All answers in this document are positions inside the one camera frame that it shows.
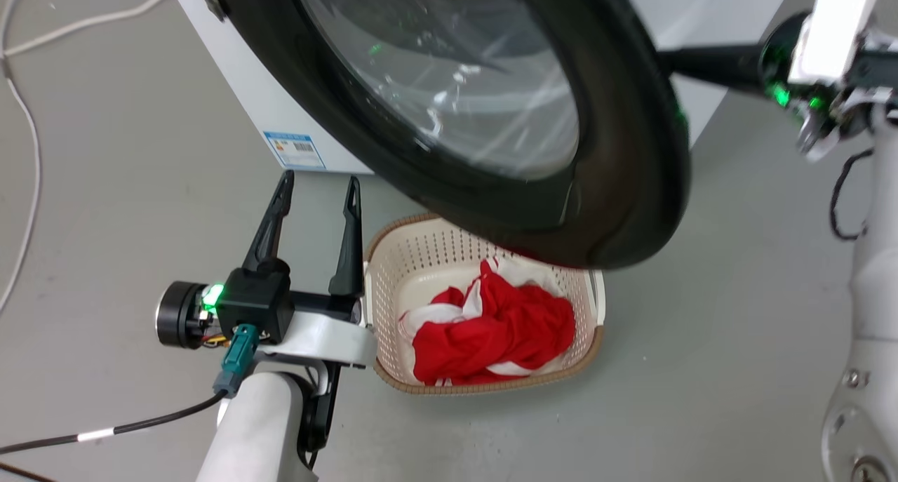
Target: teal connector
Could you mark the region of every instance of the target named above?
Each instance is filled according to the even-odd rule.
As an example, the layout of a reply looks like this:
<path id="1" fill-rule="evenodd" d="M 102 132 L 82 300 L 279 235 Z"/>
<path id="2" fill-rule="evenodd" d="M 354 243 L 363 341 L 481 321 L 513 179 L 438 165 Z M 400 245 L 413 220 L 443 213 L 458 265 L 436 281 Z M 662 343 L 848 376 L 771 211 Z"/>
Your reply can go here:
<path id="1" fill-rule="evenodd" d="M 231 347 L 228 347 L 222 359 L 222 370 L 212 386 L 215 393 L 224 390 L 227 391 L 227 398 L 234 398 L 243 377 L 250 370 L 250 364 L 253 364 L 257 348 L 259 348 L 259 329 L 250 324 L 237 326 L 234 337 L 231 338 Z"/>

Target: screw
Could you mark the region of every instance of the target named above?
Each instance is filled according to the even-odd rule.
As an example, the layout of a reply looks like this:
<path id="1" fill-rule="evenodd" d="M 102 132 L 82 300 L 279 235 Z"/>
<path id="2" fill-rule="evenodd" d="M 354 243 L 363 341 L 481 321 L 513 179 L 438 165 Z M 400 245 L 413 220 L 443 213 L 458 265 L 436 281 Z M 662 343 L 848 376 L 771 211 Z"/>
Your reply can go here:
<path id="1" fill-rule="evenodd" d="M 843 377 L 843 384 L 845 387 L 849 387 L 849 389 L 862 389 L 862 387 L 866 387 L 866 384 L 870 383 L 870 372 L 861 373 L 859 370 L 854 368 L 846 371 L 845 377 Z"/>
<path id="2" fill-rule="evenodd" d="M 888 482 L 885 470 L 874 457 L 864 457 L 856 463 L 851 474 L 852 482 Z"/>

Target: plastic basket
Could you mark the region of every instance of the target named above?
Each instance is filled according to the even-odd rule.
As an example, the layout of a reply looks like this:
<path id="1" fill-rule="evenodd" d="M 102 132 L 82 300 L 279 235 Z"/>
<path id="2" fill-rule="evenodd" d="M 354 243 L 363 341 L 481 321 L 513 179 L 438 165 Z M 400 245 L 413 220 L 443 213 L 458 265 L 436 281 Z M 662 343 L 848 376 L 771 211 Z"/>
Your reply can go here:
<path id="1" fill-rule="evenodd" d="M 551 373 L 476 386 L 424 386 L 413 374 L 414 349 L 398 332 L 398 317 L 430 303 L 449 286 L 465 290 L 482 259 L 494 255 L 548 267 L 574 307 L 577 334 Z M 533 387 L 584 370 L 602 344 L 605 295 L 602 274 L 551 267 L 498 248 L 432 214 L 397 220 L 372 240 L 366 251 L 363 315 L 377 336 L 375 371 L 384 382 L 411 394 L 462 395 Z"/>

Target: cable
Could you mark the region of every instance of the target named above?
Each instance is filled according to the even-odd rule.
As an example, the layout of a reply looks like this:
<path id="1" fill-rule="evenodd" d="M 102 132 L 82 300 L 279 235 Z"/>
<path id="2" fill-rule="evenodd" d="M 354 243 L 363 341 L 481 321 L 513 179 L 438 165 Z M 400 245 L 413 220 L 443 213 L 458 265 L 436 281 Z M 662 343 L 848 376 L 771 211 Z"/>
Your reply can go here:
<path id="1" fill-rule="evenodd" d="M 136 18 L 138 15 L 143 15 L 149 12 L 154 6 L 159 5 L 162 1 L 163 0 L 147 0 L 142 5 L 135 6 L 135 8 L 129 8 L 128 10 L 122 10 L 121 12 L 113 12 L 112 14 L 97 15 L 96 18 L 88 18 L 78 22 L 72 22 L 70 25 L 61 27 L 54 32 L 49 32 L 48 34 L 41 35 L 34 40 L 26 41 L 26 43 L 16 45 L 16 47 L 7 48 L 6 57 L 9 58 L 17 54 L 26 53 L 32 48 L 38 48 L 45 43 L 50 43 L 51 41 L 58 40 L 65 35 L 73 34 L 73 32 L 83 30 L 84 28 L 102 25 L 106 22 L 121 21 L 121 19 Z"/>
<path id="2" fill-rule="evenodd" d="M 221 401 L 227 393 L 224 391 L 215 393 L 214 396 L 210 399 L 206 399 L 206 401 L 200 403 L 199 405 L 190 406 L 190 408 L 185 408 L 179 412 L 175 412 L 169 415 L 162 415 L 159 417 L 155 417 L 153 419 L 147 419 L 145 421 L 140 422 L 131 422 L 131 424 L 121 425 L 121 427 L 112 427 L 106 428 L 98 431 L 88 431 L 88 433 L 81 434 L 68 434 L 65 436 L 57 436 L 54 438 L 46 438 L 43 440 L 33 440 L 33 441 L 23 441 L 23 443 L 16 443 L 13 445 L 7 445 L 6 447 L 0 447 L 0 455 L 3 454 L 11 454 L 11 453 L 20 453 L 22 450 L 31 450 L 31 449 L 39 449 L 41 447 L 51 447 L 52 445 L 62 445 L 65 443 L 77 443 L 77 441 L 93 441 L 99 440 L 100 438 L 107 438 L 116 434 L 125 434 L 131 433 L 132 431 L 137 431 L 141 429 L 146 429 L 150 427 L 157 427 L 160 424 L 166 424 L 167 422 L 177 421 L 177 419 L 183 419 L 184 417 L 188 417 L 190 415 L 196 414 L 196 412 L 201 412 L 210 408 L 212 405 L 215 405 L 219 401 Z"/>
<path id="3" fill-rule="evenodd" d="M 12 276 L 10 277 L 9 283 L 7 283 L 6 285 L 3 296 L 0 297 L 0 315 L 3 315 L 3 312 L 6 309 L 6 304 L 8 303 L 10 296 L 12 296 L 13 294 L 13 290 L 15 289 L 15 285 L 19 279 L 20 272 L 22 272 L 22 264 L 23 262 L 25 262 L 25 256 L 26 254 L 28 254 L 28 248 L 32 242 L 34 221 L 36 219 L 36 214 L 38 213 L 39 203 L 41 203 L 41 174 L 43 171 L 41 165 L 41 141 L 38 137 L 38 128 L 36 127 L 31 111 L 29 111 L 28 105 L 25 104 L 25 101 L 22 99 L 22 95 L 19 94 L 19 90 L 18 88 L 16 88 L 15 82 L 13 81 L 13 73 L 10 70 L 8 62 L 9 57 L 16 54 L 26 53 L 26 51 L 30 51 L 33 48 L 40 47 L 41 45 L 62 38 L 65 35 L 73 34 L 73 32 L 83 30 L 84 28 L 88 28 L 93 25 L 101 25 L 104 24 L 104 22 L 118 21 L 121 19 L 135 18 L 135 16 L 145 14 L 147 11 L 161 3 L 163 0 L 147 0 L 147 2 L 144 2 L 142 5 L 137 6 L 137 8 L 123 10 L 121 12 L 115 12 L 112 14 L 99 15 L 96 16 L 96 18 L 88 18 L 78 22 L 73 22 L 73 24 L 62 27 L 58 30 L 55 30 L 54 32 L 49 32 L 49 34 L 42 35 L 38 38 L 35 38 L 34 40 L 26 41 L 26 43 L 17 45 L 16 47 L 9 48 L 7 50 L 6 33 L 9 29 L 10 18 L 12 18 L 13 9 L 15 8 L 15 4 L 17 1 L 18 0 L 6 0 L 3 14 L 0 15 L 0 73 L 2 73 L 4 77 L 6 77 L 6 83 L 8 83 L 10 91 L 12 91 L 15 101 L 18 102 L 20 108 L 22 108 L 22 112 L 25 113 L 25 118 L 28 121 L 29 129 L 31 129 L 32 132 L 32 142 L 34 144 L 34 194 L 32 195 L 32 207 L 29 211 L 28 223 L 25 227 L 25 237 L 22 239 L 22 245 L 19 248 L 19 254 L 16 257 L 15 265 L 13 265 Z M 215 405 L 215 403 L 221 401 L 221 399 L 224 397 L 225 393 L 219 392 L 215 394 L 215 396 L 213 396 L 211 399 L 208 399 L 197 406 L 192 406 L 191 408 L 184 409 L 183 411 L 176 412 L 170 415 L 164 415 L 154 419 L 149 419 L 147 421 L 134 422 L 134 424 L 125 424 L 122 425 L 122 427 L 115 427 L 109 430 L 93 431 L 93 433 L 87 434 L 59 436 L 55 438 L 48 438 L 45 440 L 26 441 L 26 443 L 9 445 L 0 449 L 0 454 L 16 453 L 17 451 L 21 450 L 31 450 L 39 447 L 60 445 L 63 443 L 76 443 L 76 441 L 96 440 L 98 438 L 104 438 L 115 434 L 124 434 L 128 433 L 129 431 L 137 431 L 139 429 L 155 427 L 155 425 L 176 421 L 177 419 L 193 415 L 196 414 L 196 412 L 210 408 L 212 405 Z M 49 478 L 44 478 L 44 476 L 36 475 L 35 473 L 29 472 L 24 469 L 15 468 L 14 466 L 4 463 L 0 463 L 0 470 L 12 473 L 17 476 L 23 476 L 23 478 L 36 480 L 38 482 L 53 482 Z"/>
<path id="4" fill-rule="evenodd" d="M 34 194 L 32 195 L 32 207 L 29 211 L 28 223 L 25 226 L 25 237 L 22 239 L 22 245 L 19 247 L 19 255 L 16 256 L 16 261 L 13 265 L 13 274 L 10 277 L 9 283 L 6 284 L 3 296 L 0 297 L 0 315 L 3 315 L 6 303 L 9 301 L 10 296 L 13 295 L 13 289 L 15 289 L 15 285 L 19 280 L 20 272 L 22 272 L 22 264 L 25 262 L 25 255 L 28 254 L 28 248 L 32 242 L 34 221 L 38 215 L 39 203 L 41 203 L 41 172 L 43 171 L 43 168 L 41 167 L 41 141 L 38 139 L 38 128 L 34 123 L 34 117 L 32 117 L 28 105 L 22 100 L 22 96 L 19 94 L 19 89 L 16 88 L 15 82 L 13 82 L 13 73 L 10 72 L 6 56 L 3 55 L 4 46 L 6 46 L 6 30 L 9 29 L 9 19 L 13 14 L 15 2 L 16 0 L 6 0 L 3 16 L 0 18 L 0 72 L 3 72 L 3 76 L 6 77 L 6 83 L 8 83 L 10 91 L 13 92 L 15 101 L 18 102 L 20 108 L 22 108 L 22 111 L 25 113 L 29 129 L 31 129 L 32 132 L 32 142 L 34 143 Z"/>
<path id="5" fill-rule="evenodd" d="M 19 90 L 16 88 L 12 76 L 6 79 L 6 83 L 8 83 L 10 90 L 13 92 L 15 101 L 19 102 L 19 106 L 25 112 L 25 118 L 28 119 L 28 125 L 32 129 L 32 141 L 34 142 L 34 194 L 32 195 L 32 209 L 28 214 L 28 224 L 25 226 L 25 238 L 22 240 L 22 245 L 19 247 L 19 256 L 16 257 L 15 265 L 13 265 L 13 275 L 9 278 L 9 283 L 6 284 L 3 297 L 0 297 L 0 315 L 3 315 L 6 303 L 9 301 L 10 296 L 13 295 L 13 289 L 15 289 L 19 275 L 22 273 L 25 255 L 28 254 L 28 248 L 32 244 L 34 221 L 38 215 L 38 206 L 41 203 L 41 172 L 43 171 L 41 167 L 41 141 L 38 140 L 38 128 L 34 124 L 34 117 L 32 117 L 31 111 L 28 110 L 28 105 L 22 100 L 22 96 L 19 95 Z"/>
<path id="6" fill-rule="evenodd" d="M 8 465 L 6 463 L 0 463 L 0 470 L 21 476 L 22 478 L 28 478 L 29 480 L 35 480 L 36 482 L 57 482 L 51 478 L 32 473 L 26 469 L 15 468 L 13 465 Z"/>
<path id="7" fill-rule="evenodd" d="M 318 451 L 315 450 L 314 453 L 309 456 L 309 459 L 305 459 L 305 456 L 301 455 L 299 460 L 302 462 L 302 466 L 305 466 L 309 471 L 312 471 L 312 469 L 315 468 L 315 462 L 318 460 Z"/>
<path id="8" fill-rule="evenodd" d="M 28 249 L 31 246 L 34 221 L 38 215 L 39 204 L 41 204 L 41 174 L 43 172 L 41 165 L 41 141 L 38 138 L 38 129 L 36 129 L 34 118 L 31 111 L 28 109 L 28 105 L 22 100 L 22 96 L 19 94 L 19 90 L 16 88 L 15 82 L 13 81 L 13 74 L 9 69 L 9 57 L 16 54 L 26 53 L 26 51 L 40 47 L 45 43 L 49 43 L 49 41 L 57 40 L 65 35 L 73 34 L 73 32 L 83 30 L 84 28 L 93 25 L 101 25 L 104 24 L 104 22 L 118 21 L 121 19 L 136 18 L 138 15 L 145 14 L 163 0 L 147 0 L 142 5 L 132 9 L 122 10 L 121 12 L 114 12 L 112 14 L 97 15 L 95 18 L 73 22 L 73 24 L 64 26 L 54 32 L 49 32 L 34 40 L 26 41 L 26 43 L 17 45 L 16 47 L 6 48 L 6 32 L 9 29 L 10 18 L 12 18 L 13 9 L 15 8 L 17 1 L 18 0 L 6 0 L 3 15 L 0 15 L 0 72 L 6 77 L 6 83 L 8 83 L 10 90 L 13 92 L 15 101 L 18 102 L 20 108 L 22 108 L 22 111 L 25 113 L 25 118 L 28 120 L 29 127 L 31 128 L 32 141 L 34 143 L 34 194 L 32 195 L 32 207 L 29 211 L 28 223 L 25 226 L 25 236 L 22 239 L 22 245 L 19 247 L 19 254 L 13 265 L 13 274 L 10 277 L 9 283 L 6 284 L 3 296 L 0 297 L 0 316 L 3 315 L 3 312 L 6 309 L 6 304 L 9 303 L 10 296 L 13 295 L 13 290 L 15 289 L 16 283 L 18 283 L 20 272 L 22 272 L 22 265 L 25 263 L 25 256 L 28 254 Z"/>
<path id="9" fill-rule="evenodd" d="M 203 336 L 202 339 L 203 347 L 206 349 L 217 349 L 218 347 L 230 347 L 230 342 L 227 340 L 227 336 L 216 333 L 215 335 L 207 335 Z"/>
<path id="10" fill-rule="evenodd" d="M 859 152 L 847 159 L 843 166 L 843 172 L 839 175 L 839 178 L 836 180 L 836 185 L 833 187 L 833 197 L 830 198 L 830 229 L 833 230 L 835 238 L 840 241 L 853 242 L 860 236 L 860 233 L 855 233 L 853 235 L 846 235 L 843 233 L 843 230 L 839 227 L 839 217 L 836 214 L 836 205 L 839 204 L 841 188 L 843 188 L 843 185 L 845 184 L 847 174 L 850 174 L 851 172 L 851 166 L 854 166 L 854 163 L 858 162 L 860 159 L 869 158 L 870 156 L 873 156 L 872 148 L 865 150 L 865 152 Z"/>
<path id="11" fill-rule="evenodd" d="M 6 0 L 3 9 L 3 15 L 0 15 L 0 58 L 3 58 L 3 51 L 6 49 L 6 30 L 9 29 L 9 19 L 13 16 L 15 2 L 18 0 Z"/>

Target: washing machine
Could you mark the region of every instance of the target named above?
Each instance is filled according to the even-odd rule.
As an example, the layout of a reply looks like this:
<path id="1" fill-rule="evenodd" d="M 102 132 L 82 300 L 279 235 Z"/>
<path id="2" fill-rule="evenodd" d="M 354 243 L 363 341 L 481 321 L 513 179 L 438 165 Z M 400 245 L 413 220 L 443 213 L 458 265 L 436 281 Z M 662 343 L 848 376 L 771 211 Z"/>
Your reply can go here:
<path id="1" fill-rule="evenodd" d="M 374 172 L 565 267 L 657 252 L 723 92 L 657 48 L 758 40 L 782 0 L 179 0 L 284 168 Z"/>

